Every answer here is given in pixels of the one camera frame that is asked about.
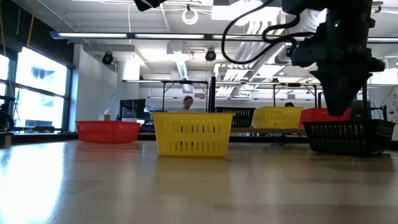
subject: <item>black basket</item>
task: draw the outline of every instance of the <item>black basket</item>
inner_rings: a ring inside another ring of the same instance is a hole
[[[395,123],[383,120],[304,122],[311,149],[371,156],[390,149]]]
[[[225,108],[216,107],[217,113],[234,113],[235,116],[232,119],[233,128],[250,128],[251,120],[253,119],[255,108]]]

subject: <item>red basket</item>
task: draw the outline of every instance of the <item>red basket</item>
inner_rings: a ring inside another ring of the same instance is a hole
[[[298,128],[304,129],[303,122],[317,122],[317,121],[349,121],[352,108],[348,108],[342,116],[330,116],[327,108],[311,108],[301,112],[300,126]]]
[[[79,140],[97,143],[130,143],[137,140],[140,124],[124,121],[76,121]]]

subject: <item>computer monitor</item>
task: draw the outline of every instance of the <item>computer monitor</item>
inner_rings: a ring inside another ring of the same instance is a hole
[[[145,118],[145,99],[121,100],[121,118]]]

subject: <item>window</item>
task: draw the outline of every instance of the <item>window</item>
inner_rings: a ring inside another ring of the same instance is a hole
[[[62,97],[16,88],[16,127],[46,125],[61,128],[63,101]]]
[[[64,95],[67,84],[66,66],[23,48],[18,55],[16,82],[58,95]]]
[[[69,101],[66,94],[68,77],[66,66],[23,48],[18,54],[15,79],[15,127],[63,128],[63,107]]]
[[[8,70],[9,70],[9,62],[10,62],[10,60],[7,57],[0,55],[0,79],[3,79],[3,80],[7,79]]]

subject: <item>black cable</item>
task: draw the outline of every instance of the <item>black cable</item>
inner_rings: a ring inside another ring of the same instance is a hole
[[[274,0],[268,0],[266,1],[264,4],[262,4],[261,6],[252,9],[248,12],[245,12],[244,14],[238,16],[237,18],[235,18],[234,20],[232,20],[225,28],[224,32],[223,32],[223,37],[221,39],[221,53],[223,54],[224,58],[232,63],[236,63],[236,64],[245,64],[245,63],[251,63],[255,60],[257,60],[259,57],[261,57],[261,55],[263,55],[264,53],[266,53],[270,47],[266,47],[264,50],[262,50],[262,52],[260,52],[258,55],[256,55],[255,57],[253,57],[251,60],[248,60],[247,62],[239,62],[239,61],[235,61],[233,59],[231,59],[230,57],[227,56],[227,54],[225,53],[225,39],[226,39],[226,35],[228,33],[228,31],[232,28],[233,25],[235,25],[236,22],[238,22],[240,19],[242,19],[243,17],[252,14],[254,12],[257,12],[258,10],[264,9],[265,7],[267,7],[269,4],[271,4]]]
[[[289,42],[292,43],[293,46],[296,46],[297,41],[293,37],[306,37],[306,36],[314,35],[315,33],[313,33],[313,32],[296,32],[296,33],[284,35],[282,37],[278,37],[276,39],[268,39],[267,34],[272,30],[289,29],[289,28],[295,27],[299,24],[299,22],[300,22],[300,15],[295,15],[295,18],[288,23],[277,24],[277,25],[267,27],[266,29],[264,29],[264,31],[262,31],[262,39],[265,43],[273,43],[273,42],[279,43],[279,42],[288,40]]]
[[[292,44],[295,45],[295,44],[297,44],[297,41],[294,39],[294,37],[306,37],[306,36],[309,36],[309,35],[313,35],[313,32],[298,32],[298,33],[293,33],[293,34],[287,34],[287,35],[284,35],[284,36],[282,36],[282,37],[278,37],[278,38],[272,39],[272,40],[267,39],[266,34],[267,34],[270,30],[283,29],[283,28],[291,28],[291,27],[293,27],[293,26],[296,26],[296,25],[300,22],[300,16],[296,16],[296,18],[295,18],[293,21],[288,22],[288,23],[286,23],[286,24],[279,24],[279,25],[274,25],[274,26],[270,26],[270,27],[266,28],[266,29],[264,30],[264,32],[262,33],[262,39],[263,39],[264,42],[269,43],[269,45],[268,45],[266,48],[264,48],[259,54],[257,54],[256,56],[254,56],[252,59],[249,59],[249,60],[247,60],[247,61],[243,61],[243,62],[242,62],[242,61],[233,60],[233,59],[231,59],[229,56],[227,56],[227,54],[225,53],[225,41],[226,41],[226,35],[227,35],[228,31],[232,28],[232,26],[235,25],[235,23],[238,22],[238,21],[239,21],[240,19],[242,19],[243,17],[245,17],[245,16],[247,16],[247,15],[249,15],[249,14],[251,14],[251,13],[254,13],[254,12],[256,12],[256,11],[259,11],[259,10],[261,10],[261,9],[263,9],[263,8],[265,8],[265,7],[267,7],[267,6],[268,6],[270,3],[272,3],[273,1],[274,1],[274,0],[268,0],[268,1],[266,1],[266,2],[265,2],[264,4],[262,4],[261,6],[255,8],[255,9],[252,9],[252,10],[250,10],[250,11],[248,11],[248,12],[246,12],[246,13],[240,15],[240,16],[238,16],[237,18],[235,18],[234,20],[232,20],[232,21],[226,26],[226,28],[225,28],[225,30],[224,30],[224,32],[223,32],[223,37],[222,37],[222,39],[221,39],[221,53],[223,54],[223,56],[224,56],[224,58],[225,58],[226,60],[230,61],[231,63],[238,64],[238,65],[243,65],[243,64],[251,63],[251,62],[256,61],[256,60],[257,60],[258,58],[260,58],[261,56],[263,56],[268,50],[270,50],[271,48],[273,48],[273,46],[277,45],[277,44],[280,43],[280,42],[289,41],[289,42],[291,42]]]
[[[375,108],[377,108],[377,106],[369,98],[368,98],[368,100]],[[379,110],[376,110],[376,111],[379,114],[379,119],[381,119],[380,111]]]
[[[391,88],[390,92],[387,94],[387,96],[385,97],[385,99],[381,102],[380,107],[381,107],[381,105],[385,102],[385,100],[389,97],[389,95],[392,93],[392,91],[394,90],[394,88],[395,88],[397,85],[398,85],[398,83],[396,83],[396,84]]]

